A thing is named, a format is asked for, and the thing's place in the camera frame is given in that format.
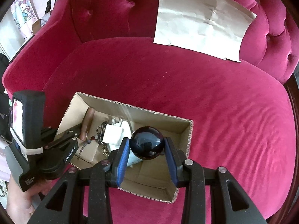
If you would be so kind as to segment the person's left hand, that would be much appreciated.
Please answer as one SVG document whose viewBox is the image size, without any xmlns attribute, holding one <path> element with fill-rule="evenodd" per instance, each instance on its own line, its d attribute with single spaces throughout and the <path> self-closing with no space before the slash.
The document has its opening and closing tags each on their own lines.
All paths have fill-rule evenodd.
<svg viewBox="0 0 299 224">
<path fill-rule="evenodd" d="M 42 193 L 46 195 L 52 189 L 51 180 L 42 180 L 23 192 L 12 175 L 8 184 L 7 214 L 14 223 L 28 223 L 33 215 L 33 196 Z"/>
</svg>

